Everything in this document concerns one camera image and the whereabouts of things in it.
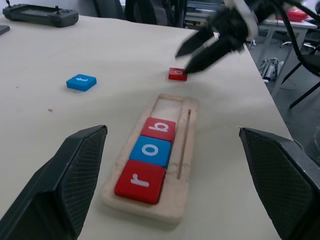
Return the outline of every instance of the chair leg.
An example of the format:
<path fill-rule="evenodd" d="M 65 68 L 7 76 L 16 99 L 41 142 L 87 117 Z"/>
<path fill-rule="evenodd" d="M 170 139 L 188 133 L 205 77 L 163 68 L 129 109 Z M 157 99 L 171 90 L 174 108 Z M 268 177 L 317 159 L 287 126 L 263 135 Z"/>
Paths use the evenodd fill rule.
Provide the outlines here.
<path fill-rule="evenodd" d="M 301 97 L 299 97 L 297 100 L 295 100 L 290 106 L 289 109 L 292 109 L 295 105 L 300 103 L 303 99 L 305 99 L 307 96 L 309 96 L 314 90 L 320 87 L 320 82 L 318 82 L 316 85 L 314 85 L 309 91 L 307 91 L 305 94 L 303 94 Z"/>
<path fill-rule="evenodd" d="M 292 74 L 294 74 L 295 71 L 297 71 L 298 68 L 300 68 L 300 66 L 302 65 L 301 62 L 299 62 L 283 79 L 281 84 L 284 84 L 285 81 L 287 81 L 288 78 L 290 78 L 290 76 Z"/>

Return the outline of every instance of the robotic arm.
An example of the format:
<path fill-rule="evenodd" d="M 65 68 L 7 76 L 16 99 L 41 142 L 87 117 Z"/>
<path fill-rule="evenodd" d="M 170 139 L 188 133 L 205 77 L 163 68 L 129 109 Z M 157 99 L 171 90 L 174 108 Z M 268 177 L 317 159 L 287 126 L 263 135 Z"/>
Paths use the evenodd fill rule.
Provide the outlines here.
<path fill-rule="evenodd" d="M 184 69 L 186 74 L 203 71 L 227 53 L 241 51 L 245 41 L 252 40 L 258 34 L 258 25 L 274 14 L 276 9 L 282 8 L 282 11 L 287 11 L 291 7 L 287 3 L 316 18 L 315 13 L 303 7 L 299 0 L 225 0 L 224 2 L 227 8 L 209 16 L 207 25 L 187 39 L 176 53 L 176 58 L 192 54 L 190 62 Z M 214 37 L 213 32 L 219 33 L 219 39 L 205 47 L 204 43 Z"/>

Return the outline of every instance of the small red tile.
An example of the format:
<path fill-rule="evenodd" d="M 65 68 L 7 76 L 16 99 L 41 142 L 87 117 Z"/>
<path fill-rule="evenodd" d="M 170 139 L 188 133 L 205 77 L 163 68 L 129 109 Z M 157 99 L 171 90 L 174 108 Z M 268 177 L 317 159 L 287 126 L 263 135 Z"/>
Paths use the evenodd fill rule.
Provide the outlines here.
<path fill-rule="evenodd" d="M 146 204 L 157 204 L 164 177 L 162 166 L 129 159 L 115 185 L 114 194 Z"/>
<path fill-rule="evenodd" d="M 173 143 L 176 133 L 174 121 L 148 117 L 141 131 L 142 136 L 161 139 Z"/>
<path fill-rule="evenodd" d="M 182 68 L 170 67 L 169 79 L 179 80 L 179 81 L 187 81 L 187 75 L 184 74 L 184 70 Z"/>

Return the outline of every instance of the black cable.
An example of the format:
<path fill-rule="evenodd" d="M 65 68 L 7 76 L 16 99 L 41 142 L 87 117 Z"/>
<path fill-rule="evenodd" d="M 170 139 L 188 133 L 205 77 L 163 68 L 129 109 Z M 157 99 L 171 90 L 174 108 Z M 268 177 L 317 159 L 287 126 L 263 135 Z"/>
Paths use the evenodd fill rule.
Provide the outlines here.
<path fill-rule="evenodd" d="M 306 14 L 308 14 L 310 17 L 312 17 L 314 20 L 320 23 L 320 16 L 313 11 L 311 11 L 309 8 L 303 6 L 300 2 L 296 2 L 293 0 L 283 0 L 285 3 L 288 3 L 290 5 L 296 6 L 298 9 L 301 9 Z"/>
<path fill-rule="evenodd" d="M 305 60 L 305 58 L 303 57 L 303 55 L 300 52 L 298 43 L 297 43 L 297 39 L 294 33 L 294 30 L 291 27 L 290 21 L 288 19 L 288 16 L 285 12 L 285 10 L 283 9 L 283 7 L 281 6 L 281 4 L 279 2 L 277 2 L 277 0 L 269 0 L 270 3 L 274 6 L 274 8 L 279 12 L 279 14 L 282 17 L 282 20 L 284 22 L 284 25 L 288 31 L 288 35 L 291 39 L 292 42 L 292 47 L 294 49 L 294 52 L 298 58 L 298 60 L 301 62 L 301 64 L 311 73 L 313 73 L 314 75 L 320 77 L 319 74 L 319 70 L 315 69 L 313 66 L 311 66 L 310 64 L 308 64 Z"/>

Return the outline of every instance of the floor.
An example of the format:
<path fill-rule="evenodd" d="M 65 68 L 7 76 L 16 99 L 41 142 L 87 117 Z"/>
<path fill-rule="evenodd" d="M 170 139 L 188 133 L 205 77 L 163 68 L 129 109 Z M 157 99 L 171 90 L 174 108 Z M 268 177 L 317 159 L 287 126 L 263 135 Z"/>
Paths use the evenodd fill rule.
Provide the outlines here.
<path fill-rule="evenodd" d="M 256 63 L 263 41 L 264 38 L 259 37 L 257 45 L 249 48 Z M 284 61 L 290 47 L 280 48 L 280 46 L 281 41 L 272 39 L 265 59 L 278 58 L 279 61 Z M 320 87 L 292 110 L 288 110 L 288 107 L 319 81 L 318 77 L 302 66 L 281 86 L 274 100 L 293 139 L 298 141 L 306 154 L 318 164 L 320 164 Z M 267 85 L 269 91 L 272 90 L 273 85 L 273 81 Z"/>

